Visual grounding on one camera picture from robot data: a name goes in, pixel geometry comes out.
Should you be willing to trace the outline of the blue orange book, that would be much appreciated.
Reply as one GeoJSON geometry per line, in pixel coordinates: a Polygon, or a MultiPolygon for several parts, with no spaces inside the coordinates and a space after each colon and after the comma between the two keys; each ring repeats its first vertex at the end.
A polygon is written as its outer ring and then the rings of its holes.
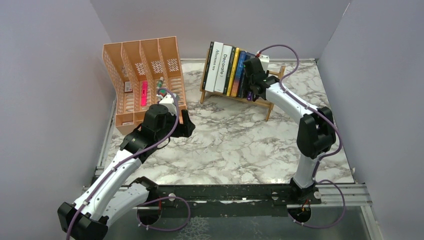
{"type": "Polygon", "coordinates": [[[239,52],[236,71],[235,71],[235,74],[234,74],[234,80],[233,80],[232,89],[231,89],[231,93],[230,93],[231,97],[236,97],[237,94],[238,94],[238,88],[239,88],[239,85],[240,85],[240,79],[241,79],[242,71],[243,71],[243,68],[244,68],[244,61],[245,61],[246,55],[247,55],[247,53],[246,53],[245,50],[241,50],[239,52]]]}

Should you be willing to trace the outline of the yellow book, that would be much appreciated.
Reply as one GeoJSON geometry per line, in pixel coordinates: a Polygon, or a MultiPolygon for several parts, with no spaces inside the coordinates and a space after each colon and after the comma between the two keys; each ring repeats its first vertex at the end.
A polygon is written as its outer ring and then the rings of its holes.
{"type": "Polygon", "coordinates": [[[228,89],[227,89],[227,93],[226,93],[226,96],[228,96],[228,97],[231,96],[233,82],[234,82],[236,69],[237,69],[237,65],[238,65],[239,54],[240,54],[240,48],[237,47],[235,49],[235,53],[234,53],[234,58],[233,58],[233,63],[232,63],[232,66],[231,66],[231,72],[230,72],[230,78],[229,78],[229,84],[228,84],[228,89]]]}

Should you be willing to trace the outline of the floral purple book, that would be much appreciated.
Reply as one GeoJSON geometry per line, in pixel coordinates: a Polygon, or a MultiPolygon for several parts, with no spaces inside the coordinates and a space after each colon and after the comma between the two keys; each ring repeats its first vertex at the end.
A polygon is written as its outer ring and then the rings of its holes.
{"type": "MultiPolygon", "coordinates": [[[[246,52],[246,56],[245,56],[244,61],[247,61],[250,58],[254,58],[254,57],[255,57],[255,54],[250,53],[250,52],[246,52]]],[[[245,67],[244,63],[242,65],[242,67],[243,67],[243,70],[241,72],[241,77],[240,77],[238,91],[237,91],[237,97],[244,99],[244,98],[247,97],[246,67],[245,67]]]]}

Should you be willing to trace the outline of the purple Treehouse book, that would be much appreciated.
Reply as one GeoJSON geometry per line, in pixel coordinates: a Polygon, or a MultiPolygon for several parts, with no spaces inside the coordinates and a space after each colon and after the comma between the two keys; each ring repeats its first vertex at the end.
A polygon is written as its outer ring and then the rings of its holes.
{"type": "Polygon", "coordinates": [[[246,100],[251,102],[253,100],[253,96],[254,94],[251,91],[248,91],[246,94],[246,100]]]}

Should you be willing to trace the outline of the white Afternoon tea book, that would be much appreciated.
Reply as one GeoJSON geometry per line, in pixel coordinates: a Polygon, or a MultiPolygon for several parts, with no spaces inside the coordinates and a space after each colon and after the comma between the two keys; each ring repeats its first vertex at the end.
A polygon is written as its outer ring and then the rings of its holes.
{"type": "Polygon", "coordinates": [[[216,77],[221,61],[223,46],[224,44],[219,41],[214,41],[211,43],[211,48],[209,51],[209,64],[207,68],[206,82],[204,85],[204,90],[207,92],[213,92],[215,89],[216,77]]]}

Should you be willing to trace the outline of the black Moon and Sixpence book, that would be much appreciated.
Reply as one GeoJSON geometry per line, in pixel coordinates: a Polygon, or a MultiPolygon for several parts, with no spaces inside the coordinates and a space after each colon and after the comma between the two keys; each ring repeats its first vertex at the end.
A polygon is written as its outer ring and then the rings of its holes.
{"type": "Polygon", "coordinates": [[[205,67],[204,67],[204,74],[203,74],[203,80],[201,85],[202,90],[207,92],[212,91],[212,87],[211,87],[212,82],[209,81],[209,71],[210,71],[211,61],[213,59],[213,54],[214,54],[214,45],[215,45],[215,42],[211,41],[209,45],[209,49],[208,49],[208,55],[207,55],[207,59],[206,59],[205,67]]]}

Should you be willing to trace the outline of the white Decorate Furniture book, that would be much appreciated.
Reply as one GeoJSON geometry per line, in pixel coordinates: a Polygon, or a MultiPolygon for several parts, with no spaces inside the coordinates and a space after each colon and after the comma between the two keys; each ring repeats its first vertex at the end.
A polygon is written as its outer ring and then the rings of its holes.
{"type": "Polygon", "coordinates": [[[227,78],[227,72],[230,63],[230,57],[233,50],[231,45],[223,45],[219,68],[216,76],[214,92],[224,93],[224,86],[227,78]]]}

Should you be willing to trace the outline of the dark green book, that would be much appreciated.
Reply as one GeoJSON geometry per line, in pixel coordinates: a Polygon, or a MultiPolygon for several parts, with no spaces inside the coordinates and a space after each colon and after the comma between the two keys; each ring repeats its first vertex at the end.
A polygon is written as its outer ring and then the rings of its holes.
{"type": "Polygon", "coordinates": [[[237,50],[238,48],[233,46],[231,49],[231,53],[230,53],[230,58],[229,58],[229,65],[227,68],[227,73],[226,73],[226,79],[225,79],[225,85],[224,85],[224,89],[223,89],[223,95],[225,96],[229,96],[228,92],[229,92],[229,87],[230,87],[230,80],[231,80],[231,74],[233,72],[233,66],[235,65],[235,58],[236,58],[236,53],[238,52],[237,50]]]}

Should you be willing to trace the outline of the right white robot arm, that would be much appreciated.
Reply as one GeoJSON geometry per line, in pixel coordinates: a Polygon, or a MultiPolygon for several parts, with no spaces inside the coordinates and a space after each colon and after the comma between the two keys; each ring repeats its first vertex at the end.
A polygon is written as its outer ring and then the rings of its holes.
{"type": "Polygon", "coordinates": [[[258,57],[245,60],[243,68],[248,89],[254,97],[278,106],[298,125],[296,144],[300,159],[289,182],[288,196],[292,202],[300,204],[308,198],[316,184],[319,157],[336,142],[332,111],[328,107],[319,108],[300,99],[279,78],[265,71],[258,57]]]}

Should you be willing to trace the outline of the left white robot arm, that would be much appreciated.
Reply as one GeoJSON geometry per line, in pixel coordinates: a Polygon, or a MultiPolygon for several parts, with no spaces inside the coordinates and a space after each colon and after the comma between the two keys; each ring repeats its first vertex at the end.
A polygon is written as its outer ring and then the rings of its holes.
{"type": "Polygon", "coordinates": [[[188,138],[195,124],[186,109],[172,103],[153,104],[144,120],[125,136],[111,164],[79,198],[63,202],[57,210],[66,239],[102,240],[109,227],[124,213],[138,205],[156,204],[160,211],[162,198],[158,185],[146,177],[134,180],[120,196],[116,192],[160,144],[171,138],[188,138]]]}

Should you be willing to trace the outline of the pink highlighter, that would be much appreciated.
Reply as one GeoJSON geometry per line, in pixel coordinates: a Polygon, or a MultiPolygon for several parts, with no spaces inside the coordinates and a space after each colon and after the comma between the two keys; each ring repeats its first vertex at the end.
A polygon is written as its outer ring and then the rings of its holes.
{"type": "Polygon", "coordinates": [[[147,95],[148,95],[148,82],[145,80],[141,83],[141,92],[140,92],[141,107],[145,107],[147,105],[147,95]]]}

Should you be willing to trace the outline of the green glue bottle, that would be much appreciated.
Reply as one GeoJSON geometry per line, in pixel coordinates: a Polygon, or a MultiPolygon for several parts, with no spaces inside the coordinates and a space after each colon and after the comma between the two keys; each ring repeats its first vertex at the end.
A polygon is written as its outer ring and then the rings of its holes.
{"type": "Polygon", "coordinates": [[[160,89],[164,85],[164,82],[165,82],[165,78],[161,76],[156,83],[156,89],[157,90],[160,89]]]}

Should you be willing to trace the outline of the small red white box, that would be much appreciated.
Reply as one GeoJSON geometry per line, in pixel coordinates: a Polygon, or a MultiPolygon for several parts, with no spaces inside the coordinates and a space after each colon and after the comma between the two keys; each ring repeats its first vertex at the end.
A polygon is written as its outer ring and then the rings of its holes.
{"type": "Polygon", "coordinates": [[[131,85],[131,82],[130,81],[126,81],[125,83],[124,83],[124,92],[125,93],[130,93],[130,92],[132,92],[133,90],[132,90],[132,85],[131,85]]]}

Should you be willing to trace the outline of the orange plastic file organizer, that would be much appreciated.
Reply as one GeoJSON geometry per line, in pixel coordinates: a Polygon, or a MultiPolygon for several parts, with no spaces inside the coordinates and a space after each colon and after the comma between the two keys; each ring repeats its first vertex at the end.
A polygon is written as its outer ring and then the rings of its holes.
{"type": "Polygon", "coordinates": [[[160,77],[164,77],[162,87],[179,96],[179,108],[188,108],[175,36],[107,43],[102,59],[116,92],[115,127],[122,135],[142,123],[150,105],[159,101],[156,85],[160,77]],[[140,106],[143,81],[148,83],[146,106],[140,106]],[[125,82],[131,83],[132,92],[124,92],[125,82]]]}

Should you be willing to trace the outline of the wooden book rack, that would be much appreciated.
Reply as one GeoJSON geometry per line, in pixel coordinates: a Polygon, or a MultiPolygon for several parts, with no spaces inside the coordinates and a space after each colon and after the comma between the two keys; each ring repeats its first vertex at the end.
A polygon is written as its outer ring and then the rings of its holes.
{"type": "MultiPolygon", "coordinates": [[[[273,76],[276,76],[276,77],[282,77],[284,75],[285,71],[286,71],[286,66],[285,65],[282,65],[279,68],[279,71],[271,71],[270,70],[269,71],[269,74],[270,75],[273,75],[273,76]]],[[[274,104],[273,103],[271,103],[271,102],[269,102],[267,100],[264,100],[262,98],[259,98],[259,99],[255,100],[255,101],[252,101],[252,100],[247,100],[246,98],[226,96],[226,95],[224,95],[222,93],[218,93],[218,92],[205,91],[204,89],[202,89],[202,85],[203,84],[201,83],[200,84],[200,89],[199,89],[200,92],[201,92],[201,97],[200,97],[200,100],[199,100],[199,103],[200,104],[203,104],[204,103],[206,94],[209,94],[211,96],[220,96],[220,97],[224,97],[224,98],[227,98],[227,99],[233,99],[233,100],[237,100],[237,101],[243,102],[243,103],[248,103],[248,104],[251,104],[251,105],[257,105],[257,106],[261,106],[261,107],[266,107],[267,108],[267,114],[266,114],[266,117],[265,117],[265,121],[267,122],[269,120],[270,115],[271,115],[271,112],[272,112],[272,110],[274,108],[274,104]]]]}

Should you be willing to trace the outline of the black metal base rail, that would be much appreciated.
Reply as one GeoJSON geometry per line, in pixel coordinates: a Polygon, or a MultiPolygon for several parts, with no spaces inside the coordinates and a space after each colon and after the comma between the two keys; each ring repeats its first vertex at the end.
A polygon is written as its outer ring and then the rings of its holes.
{"type": "Polygon", "coordinates": [[[136,178],[126,191],[111,199],[90,200],[91,217],[110,226],[137,207],[146,224],[159,218],[287,217],[302,214],[302,207],[320,204],[314,184],[300,189],[289,184],[158,185],[145,176],[136,178]]]}

